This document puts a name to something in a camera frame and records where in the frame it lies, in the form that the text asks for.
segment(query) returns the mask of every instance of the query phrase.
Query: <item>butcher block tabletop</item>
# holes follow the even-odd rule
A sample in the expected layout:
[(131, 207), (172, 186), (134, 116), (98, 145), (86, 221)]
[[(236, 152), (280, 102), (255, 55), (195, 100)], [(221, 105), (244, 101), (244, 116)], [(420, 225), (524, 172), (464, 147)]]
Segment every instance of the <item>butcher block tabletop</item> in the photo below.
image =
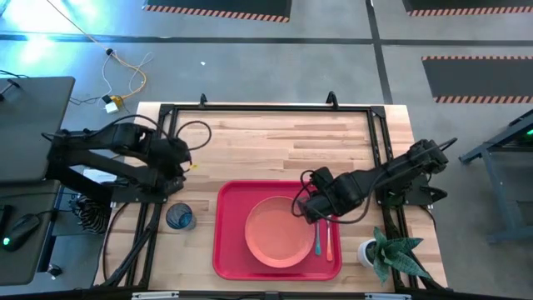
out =
[[(141, 102), (137, 113), (157, 120), (160, 105), (160, 102)], [(394, 156), (398, 157), (415, 142), (407, 107), (389, 105), (384, 108), (392, 150)], [(373, 168), (365, 113), (180, 111), (177, 126), (193, 120), (210, 125), (212, 140), (207, 146), (192, 152), (197, 167), (186, 174), (185, 187), (171, 195), (163, 205), (150, 290), (394, 292), (391, 279), (381, 285), (374, 271), (364, 268), (357, 260), (357, 248), (373, 238), (373, 228), (378, 226), (384, 231), (381, 209), (374, 199), (361, 222), (340, 225), (342, 267), (330, 281), (232, 281), (218, 277), (212, 266), (217, 194), (220, 188), (228, 181), (238, 179), (297, 181), (302, 171), (320, 167), (329, 167), (333, 176), (356, 169)], [(135, 122), (154, 127), (140, 118)], [(384, 158), (377, 120), (376, 130)], [(207, 130), (201, 124), (194, 124), (183, 129), (180, 138), (192, 148), (206, 140)], [(130, 157), (126, 162), (142, 164)], [(197, 226), (191, 231), (171, 229), (165, 222), (167, 209), (179, 202), (188, 204), (197, 217)], [(363, 207), (341, 219), (358, 217)], [(135, 203), (126, 207), (109, 233), (106, 251), (108, 276), (132, 247), (139, 209), (140, 204)], [(404, 209), (409, 236), (424, 238), (414, 249), (415, 255), (439, 284), (447, 286), (431, 218), (419, 207), (407, 206)], [(148, 212), (147, 220), (151, 215), (152, 210)], [(145, 251), (146, 245), (137, 264), (136, 280), (142, 273)], [(102, 259), (95, 284), (101, 282)]]

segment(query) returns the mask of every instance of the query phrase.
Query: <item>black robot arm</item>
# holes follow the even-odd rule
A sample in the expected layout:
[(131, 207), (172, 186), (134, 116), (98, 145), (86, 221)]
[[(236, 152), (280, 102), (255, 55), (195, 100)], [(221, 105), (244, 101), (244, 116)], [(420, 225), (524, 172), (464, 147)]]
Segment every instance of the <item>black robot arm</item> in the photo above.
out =
[[(187, 144), (178, 137), (161, 139), (156, 130), (130, 122), (110, 124), (97, 131), (61, 130), (43, 136), (52, 142), (47, 178), (106, 203), (161, 203), (183, 188), (185, 171), (181, 163), (191, 161)], [(137, 158), (146, 165), (134, 167), (92, 151), (103, 149)], [(125, 178), (128, 185), (100, 185), (70, 169), (77, 165)]]
[(402, 195), (421, 174), (437, 174), (446, 168), (448, 159), (442, 152), (456, 141), (441, 145), (433, 140), (420, 140), (407, 153), (368, 171), (345, 172), (333, 178), (327, 167), (311, 172), (316, 191), (307, 201), (297, 199), (301, 215), (308, 223), (334, 215), (340, 217), (363, 204), (376, 188), (386, 188), (390, 194)]

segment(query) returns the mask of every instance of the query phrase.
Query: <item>concrete floor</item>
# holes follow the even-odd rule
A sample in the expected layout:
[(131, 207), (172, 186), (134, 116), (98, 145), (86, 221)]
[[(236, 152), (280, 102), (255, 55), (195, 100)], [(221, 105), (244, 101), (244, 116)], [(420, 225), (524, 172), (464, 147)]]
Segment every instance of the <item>concrete floor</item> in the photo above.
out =
[[(205, 93), (218, 102), (322, 103), (334, 90), (342, 103), (384, 103), (374, 47), (343, 44), (339, 39), (372, 38), (365, 0), (293, 0), (291, 22), (251, 22), (215, 17), (193, 17), (143, 12), (143, 0), (64, 0), (80, 26), (99, 35), (127, 37), (200, 38), (333, 38), (330, 44), (165, 42), (107, 43), (129, 62), (144, 67), (146, 89), (129, 102), (198, 101)], [(25, 7), (38, 8), (28, 16)], [(401, 0), (374, 0), (381, 38), (417, 40), (524, 40), (533, 45), (533, 14), (458, 17), (408, 17)], [(124, 16), (116, 22), (110, 15)], [(44, 1), (12, 1), (0, 17), (0, 34), (78, 34)], [(485, 236), (503, 229), (496, 201), (481, 161), (459, 164), (462, 153), (485, 141), (510, 120), (531, 109), (526, 104), (445, 105), (431, 99), (421, 65), (424, 55), (531, 55), (533, 47), (384, 46), (383, 58), (395, 104), (409, 108), (415, 138), (444, 141), (458, 137), (447, 150), (448, 169), (432, 185), (449, 196), (434, 211), (441, 254), (449, 286), (460, 292), (531, 298), (533, 295), (533, 242), (486, 243)], [(73, 96), (99, 96), (107, 91), (101, 68), (105, 54), (87, 42), (52, 42), (32, 36), (27, 42), (0, 41), (0, 68), (28, 76), (70, 75), (77, 79)], [(115, 63), (107, 66), (115, 93), (124, 93), (131, 73)], [(125, 115), (107, 115), (97, 105), (69, 105), (63, 126), (99, 128)], [(68, 222), (62, 226), (69, 227)], [(87, 288), (96, 270), (102, 239), (64, 235), (54, 248), (52, 262), (65, 276), (53, 284), (39, 274), (26, 287), (0, 287), (1, 294)], [(87, 273), (77, 262), (91, 258)]]

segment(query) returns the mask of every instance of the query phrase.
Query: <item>green leaf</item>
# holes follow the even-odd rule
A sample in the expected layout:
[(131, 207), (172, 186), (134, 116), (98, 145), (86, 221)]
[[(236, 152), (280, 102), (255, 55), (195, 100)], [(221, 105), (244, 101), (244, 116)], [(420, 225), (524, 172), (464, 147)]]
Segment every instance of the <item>green leaf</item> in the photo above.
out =
[(386, 243), (386, 237), (378, 227), (374, 227), (374, 238), (376, 239), (376, 243), (379, 248), (383, 247), (383, 245)]
[(386, 245), (384, 247), (386, 249), (386, 253), (389, 253), (390, 251), (408, 253), (414, 247), (418, 246), (418, 244), (420, 244), (422, 241), (423, 239), (418, 237), (394, 238), (386, 241)]
[(424, 278), (431, 278), (430, 274), (424, 272), (420, 266), (404, 253), (399, 252), (398, 256), (394, 259), (387, 259), (386, 263), (392, 268), (405, 274), (420, 276)]
[(380, 258), (380, 259), (383, 259), (384, 256), (382, 254), (382, 247), (380, 245), (378, 245), (376, 243), (376, 247), (374, 248), (374, 255), (377, 257), (377, 258)]
[(389, 266), (386, 265), (378, 256), (374, 259), (374, 272), (380, 278), (381, 285), (389, 278)]
[(374, 262), (374, 259), (376, 259), (376, 243), (375, 242), (371, 242), (371, 245), (366, 247), (365, 254), (369, 261)]
[(401, 250), (406, 246), (405, 239), (398, 238), (396, 240), (387, 241), (387, 243), (392, 241), (396, 242), (390, 243), (383, 248), (383, 252), (386, 258), (394, 258), (395, 256), (397, 256), (397, 253), (401, 252)]

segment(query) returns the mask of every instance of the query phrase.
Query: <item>red tray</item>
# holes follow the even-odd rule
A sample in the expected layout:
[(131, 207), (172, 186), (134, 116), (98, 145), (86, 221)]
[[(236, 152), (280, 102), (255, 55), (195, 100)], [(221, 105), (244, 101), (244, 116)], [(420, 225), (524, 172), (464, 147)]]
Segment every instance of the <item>red tray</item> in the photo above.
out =
[(213, 248), (213, 268), (218, 276), (231, 280), (331, 280), (341, 271), (341, 235), (331, 224), (333, 261), (326, 260), (326, 221), (320, 221), (321, 255), (315, 247), (303, 261), (286, 268), (273, 268), (259, 262), (244, 238), (248, 214), (261, 200), (272, 196), (293, 198), (300, 182), (231, 181), (218, 193), (217, 221)]

